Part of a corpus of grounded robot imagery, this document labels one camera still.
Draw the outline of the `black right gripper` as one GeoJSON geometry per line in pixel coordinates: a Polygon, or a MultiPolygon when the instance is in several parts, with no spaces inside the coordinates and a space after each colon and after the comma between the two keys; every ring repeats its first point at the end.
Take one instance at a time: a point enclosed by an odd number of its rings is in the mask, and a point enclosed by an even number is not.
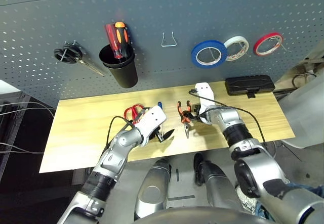
{"type": "Polygon", "coordinates": [[[184,110],[182,112],[183,114],[183,123],[190,123],[190,122],[202,122],[202,120],[199,117],[199,111],[200,111],[200,104],[191,104],[190,111],[184,110]]]}

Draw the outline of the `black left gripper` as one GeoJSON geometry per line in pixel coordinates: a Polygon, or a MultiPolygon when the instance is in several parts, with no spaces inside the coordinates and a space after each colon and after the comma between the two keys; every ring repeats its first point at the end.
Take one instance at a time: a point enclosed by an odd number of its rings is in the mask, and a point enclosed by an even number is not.
{"type": "MultiPolygon", "coordinates": [[[[135,110],[135,118],[133,119],[133,123],[138,123],[140,121],[140,118],[145,114],[147,110],[149,110],[149,107],[144,107],[140,111],[135,110]]],[[[149,140],[157,138],[157,140],[162,143],[163,141],[167,140],[173,132],[174,129],[166,132],[165,134],[162,134],[162,132],[160,131],[160,126],[158,126],[149,136],[149,140]]]]}

